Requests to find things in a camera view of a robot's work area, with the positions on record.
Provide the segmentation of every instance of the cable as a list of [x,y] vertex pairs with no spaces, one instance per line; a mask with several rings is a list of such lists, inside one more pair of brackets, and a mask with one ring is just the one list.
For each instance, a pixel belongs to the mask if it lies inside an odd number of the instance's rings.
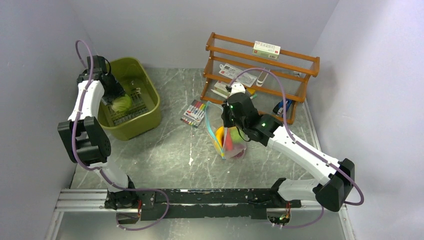
[[241,138],[241,139],[243,139],[243,141],[245,141],[245,142],[250,142],[250,141],[251,141],[251,139],[249,139],[248,141],[246,141],[246,140],[242,137],[242,134],[240,133],[240,129],[239,129],[239,127],[238,127],[238,126],[236,126],[236,128],[237,128],[238,135],[240,136],[240,138]]
[[124,216],[124,217],[127,217],[127,218],[129,218],[129,219],[140,219],[140,217],[139,216],[130,216],[130,215],[128,215],[128,214],[125,214],[125,213],[118,213],[118,214],[116,214],[116,217],[118,217],[118,216]]
[[315,224],[316,222],[318,222],[322,217],[324,216],[324,207],[321,206],[321,213],[319,214],[319,216],[313,220],[310,221],[308,223],[302,224],[302,225],[296,225],[296,226],[283,226],[283,225],[279,225],[280,227],[282,227],[283,229],[300,229],[300,228],[304,228],[304,227],[308,227],[311,226],[312,224]]
[[85,47],[87,48],[88,54],[89,54],[89,57],[90,57],[91,64],[90,64],[90,71],[89,71],[89,75],[88,75],[88,82],[85,85],[85,88],[84,88],[84,90],[81,93],[81,97],[79,99],[79,105],[78,105],[78,112],[76,113],[76,117],[75,117],[75,120],[74,120],[73,126],[72,126],[72,141],[71,142],[72,142],[72,153],[73,153],[73,156],[74,156],[76,162],[83,169],[85,169],[87,171],[98,170],[100,172],[101,176],[104,178],[104,180],[108,184],[110,184],[112,187],[114,187],[114,188],[117,188],[117,189],[123,190],[123,191],[131,191],[131,192],[154,191],[154,192],[160,193],[163,196],[165,196],[165,198],[166,198],[166,210],[165,210],[165,212],[163,213],[163,215],[158,220],[156,220],[155,222],[153,222],[150,225],[147,225],[145,227],[140,227],[140,228],[126,228],[126,227],[123,227],[122,225],[120,225],[119,222],[118,222],[118,218],[116,218],[117,227],[119,227],[120,229],[123,229],[123,230],[139,231],[139,230],[144,230],[144,229],[150,228],[150,227],[158,224],[165,217],[165,215],[168,213],[168,210],[170,208],[170,199],[169,199],[168,195],[165,192],[163,192],[163,191],[161,191],[159,189],[152,189],[152,188],[125,188],[125,187],[118,186],[114,182],[112,182],[108,178],[108,176],[105,175],[105,173],[102,171],[102,169],[100,167],[97,166],[97,167],[91,168],[91,167],[86,166],[81,161],[80,157],[77,154],[77,139],[76,139],[76,136],[77,136],[77,123],[78,123],[78,121],[80,120],[80,117],[81,117],[81,112],[82,112],[82,109],[83,109],[83,103],[84,103],[84,98],[86,96],[86,92],[88,91],[88,88],[89,88],[90,84],[93,82],[93,79],[92,79],[93,78],[93,54],[90,51],[90,48],[89,48],[89,46],[87,45],[87,43],[85,41],[83,41],[83,40],[77,40],[75,42],[76,54],[78,55],[79,60],[81,61],[81,63],[84,66],[84,68],[87,68],[87,65],[85,64],[85,62],[81,58],[80,51],[78,50],[78,43],[79,42],[83,43],[85,45]]
[[106,58],[104,60],[106,60],[107,64],[109,64],[109,72],[106,73],[106,75],[109,76],[112,73],[112,66],[111,66],[111,63]]
[[142,216],[142,201],[138,200],[137,216],[140,218]]
[[231,82],[229,83],[229,85],[231,86],[236,79],[238,79],[241,75],[243,75],[244,73],[250,72],[250,71],[262,71],[262,72],[266,72],[268,74],[270,74],[271,76],[274,77],[275,80],[277,80],[279,87],[281,88],[281,94],[282,94],[282,104],[283,104],[283,109],[282,109],[282,116],[283,116],[283,123],[284,123],[284,127],[285,130],[287,131],[287,134],[290,136],[291,140],[293,140],[293,142],[299,146],[301,146],[304,150],[306,150],[308,153],[314,155],[315,157],[317,157],[319,160],[323,161],[326,165],[331,166],[333,169],[335,169],[337,172],[339,172],[343,177],[345,177],[358,191],[359,196],[360,196],[360,200],[359,202],[350,202],[350,201],[345,201],[345,204],[349,204],[349,205],[354,205],[354,206],[359,206],[362,205],[364,203],[364,194],[362,193],[361,189],[359,188],[359,186],[356,184],[356,182],[350,177],[348,176],[344,171],[342,171],[340,168],[338,168],[337,166],[335,166],[332,163],[329,163],[325,158],[323,158],[322,156],[320,156],[318,153],[314,152],[313,150],[309,149],[309,147],[303,145],[302,143],[296,141],[295,137],[293,136],[292,132],[289,130],[289,126],[287,124],[287,120],[286,120],[286,92],[284,91],[284,87],[283,84],[281,83],[280,79],[271,71],[268,71],[264,68],[260,68],[260,67],[252,67],[252,68],[248,68],[242,72],[240,72],[235,78],[233,78],[231,80]]

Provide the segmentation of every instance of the gray wall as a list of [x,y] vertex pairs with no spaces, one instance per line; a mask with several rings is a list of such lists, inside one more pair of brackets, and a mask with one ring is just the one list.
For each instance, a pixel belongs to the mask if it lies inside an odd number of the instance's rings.
[[43,239],[75,170],[57,133],[88,36],[63,0],[0,1],[0,239]]
[[365,194],[348,208],[358,240],[424,239],[423,12],[421,0],[341,0],[312,51],[321,147],[356,163]]
[[309,54],[339,0],[69,0],[99,52],[204,68],[211,32]]

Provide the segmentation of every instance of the colored marker set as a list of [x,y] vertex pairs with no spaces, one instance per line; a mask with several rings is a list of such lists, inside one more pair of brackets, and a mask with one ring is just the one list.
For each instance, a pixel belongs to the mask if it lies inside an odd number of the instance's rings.
[[202,119],[205,117],[205,108],[206,104],[203,104],[201,101],[193,100],[190,107],[188,107],[188,109],[184,112],[180,120],[197,128]]

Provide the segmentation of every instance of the black bracket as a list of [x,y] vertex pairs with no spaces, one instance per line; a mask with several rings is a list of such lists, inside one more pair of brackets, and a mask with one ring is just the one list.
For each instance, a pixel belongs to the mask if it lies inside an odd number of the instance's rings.
[[[73,121],[61,122],[57,126],[57,131],[70,160],[76,163],[72,152],[73,125]],[[84,132],[87,133],[87,138],[78,139]],[[76,153],[86,166],[99,162],[106,163],[107,158],[111,155],[111,142],[95,117],[88,116],[77,122],[76,137]]]
[[[131,181],[131,178],[128,177],[128,189],[135,189],[133,181]],[[139,198],[137,195],[137,192],[135,191],[117,191],[117,192],[110,192],[107,191],[106,195],[106,201],[104,201],[104,208],[105,209],[130,209],[130,208],[136,208],[138,200],[142,200],[142,202],[145,202],[145,198]]]
[[226,128],[236,126],[250,140],[268,145],[268,140],[274,137],[273,132],[283,124],[269,114],[259,114],[250,97],[244,93],[235,93],[222,104],[221,118]]
[[[105,105],[112,104],[113,100],[120,96],[125,95],[125,90],[116,80],[111,71],[111,65],[109,64],[109,72],[106,67],[106,58],[102,56],[93,56],[93,76],[92,79],[100,81],[104,88],[104,95],[101,98]],[[76,79],[77,83],[89,80],[89,69],[91,67],[90,57],[87,57],[88,69],[84,70]]]
[[[338,163],[339,168],[355,180],[355,164],[347,158]],[[332,212],[338,212],[352,188],[353,185],[337,171],[324,186],[319,184],[314,187],[313,192],[319,204]]]

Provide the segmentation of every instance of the yellow fruit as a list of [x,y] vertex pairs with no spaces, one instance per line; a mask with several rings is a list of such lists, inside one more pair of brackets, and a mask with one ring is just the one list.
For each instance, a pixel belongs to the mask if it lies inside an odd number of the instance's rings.
[[218,140],[218,142],[214,142],[215,143],[215,148],[217,151],[221,151],[221,149],[223,148],[223,137],[224,137],[224,127],[221,126],[220,128],[218,128],[215,132],[215,137]]

